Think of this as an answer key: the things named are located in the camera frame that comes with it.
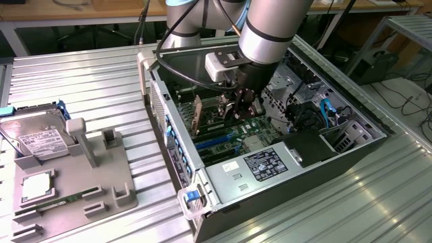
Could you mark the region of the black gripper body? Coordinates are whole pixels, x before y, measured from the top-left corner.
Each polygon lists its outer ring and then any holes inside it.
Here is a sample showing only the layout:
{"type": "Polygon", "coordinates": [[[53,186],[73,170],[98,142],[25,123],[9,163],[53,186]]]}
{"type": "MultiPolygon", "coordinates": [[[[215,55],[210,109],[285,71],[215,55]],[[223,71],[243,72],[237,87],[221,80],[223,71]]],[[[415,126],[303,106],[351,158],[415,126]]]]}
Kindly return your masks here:
{"type": "Polygon", "coordinates": [[[271,64],[250,62],[239,65],[235,74],[235,94],[239,93],[239,90],[246,89],[253,91],[254,94],[259,94],[270,81],[278,64],[278,62],[271,64]]]}

